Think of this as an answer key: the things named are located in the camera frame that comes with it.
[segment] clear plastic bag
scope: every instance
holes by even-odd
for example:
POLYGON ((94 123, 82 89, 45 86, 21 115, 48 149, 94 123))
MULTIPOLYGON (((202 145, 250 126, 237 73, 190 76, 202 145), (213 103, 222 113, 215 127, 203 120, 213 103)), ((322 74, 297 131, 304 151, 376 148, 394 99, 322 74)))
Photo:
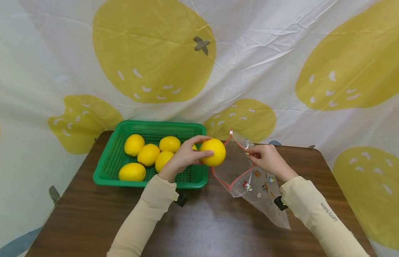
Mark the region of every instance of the clear plastic bag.
POLYGON ((215 178, 233 197, 244 198, 276 226, 290 229, 286 212, 274 203, 281 195, 275 176, 254 166, 246 157, 245 149, 255 145, 232 130, 224 145, 224 162, 212 168, 215 178))

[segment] wooden table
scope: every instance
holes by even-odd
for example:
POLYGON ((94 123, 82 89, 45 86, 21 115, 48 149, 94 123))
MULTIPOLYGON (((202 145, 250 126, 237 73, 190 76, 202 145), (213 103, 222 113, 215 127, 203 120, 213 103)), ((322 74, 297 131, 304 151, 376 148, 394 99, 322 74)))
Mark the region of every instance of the wooden table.
MULTIPOLYGON (((142 189, 97 186, 92 174, 112 132, 104 132, 56 205, 26 257, 104 257, 142 189)), ((362 246, 376 256, 321 153, 278 146, 301 176, 310 179, 362 246)), ((172 204, 157 224, 142 256, 269 257, 325 256, 318 241, 287 209, 292 230, 273 225, 209 173, 201 190, 183 190, 188 202, 172 204)))

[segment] blue shape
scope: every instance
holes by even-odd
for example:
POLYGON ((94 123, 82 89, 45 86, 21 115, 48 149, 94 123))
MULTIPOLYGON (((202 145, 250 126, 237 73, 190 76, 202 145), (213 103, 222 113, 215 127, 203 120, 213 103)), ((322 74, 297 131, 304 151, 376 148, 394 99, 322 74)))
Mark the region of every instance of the blue shape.
POLYGON ((274 146, 281 146, 281 143, 279 143, 279 142, 276 141, 276 140, 270 141, 269 144, 270 144, 270 145, 274 145, 274 146))
POLYGON ((18 257, 28 250, 42 227, 22 235, 0 248, 0 257, 18 257))

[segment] yellow circle pattern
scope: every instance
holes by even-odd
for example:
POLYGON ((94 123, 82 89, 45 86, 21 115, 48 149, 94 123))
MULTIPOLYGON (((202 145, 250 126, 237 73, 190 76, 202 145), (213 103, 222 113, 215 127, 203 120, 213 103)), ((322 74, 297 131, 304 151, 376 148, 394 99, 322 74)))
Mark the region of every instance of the yellow circle pattern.
POLYGON ((177 0, 108 0, 95 14, 92 38, 107 78, 141 103, 195 97, 216 54, 210 26, 177 0))
POLYGON ((327 35, 295 92, 308 107, 369 108, 399 93, 399 0, 382 0, 327 35))
POLYGON ((373 147, 353 147, 333 174, 367 236, 399 251, 399 159, 373 147))
POLYGON ((124 120, 109 103, 93 95, 69 95, 64 104, 65 113, 50 117, 48 126, 72 154, 89 153, 95 138, 124 120))
POLYGON ((241 99, 204 122, 207 135, 226 140, 233 129, 254 143, 267 138, 276 125, 274 111, 254 99, 241 99))

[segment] hand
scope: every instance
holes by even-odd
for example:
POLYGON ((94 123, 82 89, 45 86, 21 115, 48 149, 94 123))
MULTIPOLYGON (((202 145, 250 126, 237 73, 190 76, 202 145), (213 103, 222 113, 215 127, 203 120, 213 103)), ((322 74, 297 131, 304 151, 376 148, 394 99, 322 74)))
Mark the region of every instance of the hand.
POLYGON ((271 173, 283 182, 287 182, 298 176, 273 145, 258 145, 245 151, 249 153, 248 159, 255 166, 271 173))
POLYGON ((159 173, 159 177, 169 182, 173 182, 177 173, 181 173, 189 165, 199 165, 200 159, 214 155, 213 151, 194 151, 192 146, 210 140, 210 136, 194 136, 186 140, 174 154, 174 156, 165 164, 159 173))

